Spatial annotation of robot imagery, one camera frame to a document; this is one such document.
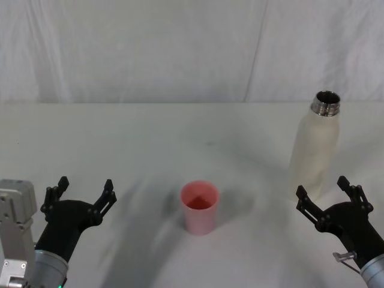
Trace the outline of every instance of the pink cup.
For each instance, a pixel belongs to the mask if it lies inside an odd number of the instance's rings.
[[[215,228],[215,215],[219,201],[217,188],[206,181],[193,181],[181,190],[185,225],[194,235],[205,235]]]

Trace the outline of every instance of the bottle opening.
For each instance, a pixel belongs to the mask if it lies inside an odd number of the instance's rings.
[[[316,94],[316,98],[325,104],[337,104],[340,102],[340,97],[332,91],[320,91]]]

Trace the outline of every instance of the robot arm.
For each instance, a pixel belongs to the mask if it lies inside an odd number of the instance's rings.
[[[334,253],[338,262],[360,273],[369,288],[384,288],[384,241],[368,220],[373,206],[360,185],[350,186],[344,176],[339,177],[337,184],[350,202],[338,203],[323,211],[309,199],[304,187],[299,186],[296,208],[316,230],[334,234],[343,243],[348,253]],[[353,259],[361,270],[346,264],[344,261],[348,259]]]
[[[47,226],[34,247],[30,230],[31,217],[36,211],[33,185],[27,181],[0,181],[0,217],[4,217],[4,221],[0,218],[0,237],[5,256],[0,288],[64,286],[68,262],[81,233],[100,225],[116,202],[110,179],[94,204],[60,201],[68,186],[67,177],[62,177],[57,186],[47,188],[40,209],[46,216]]]

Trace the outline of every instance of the white table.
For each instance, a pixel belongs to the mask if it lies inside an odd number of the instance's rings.
[[[317,232],[285,198],[301,104],[78,104],[0,106],[0,177],[27,179],[38,206],[67,175],[63,199],[93,203],[112,178],[118,198],[86,230],[67,288],[364,287],[337,263],[339,240]],[[339,151],[323,209],[347,200],[339,175],[362,184],[384,236],[384,104],[342,104]],[[182,228],[178,192],[195,179],[222,193],[218,227]],[[38,239],[45,227],[34,216]]]

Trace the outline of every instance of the metal clip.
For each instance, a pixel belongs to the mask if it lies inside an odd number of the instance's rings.
[[[349,264],[347,264],[345,262],[346,260],[356,259],[357,258],[356,252],[351,251],[351,252],[344,253],[344,254],[333,252],[332,255],[335,257],[336,262],[340,262],[340,263],[344,264],[345,266],[347,266],[348,268],[354,270],[356,273],[360,274],[360,271],[358,271],[356,268],[350,266]]]

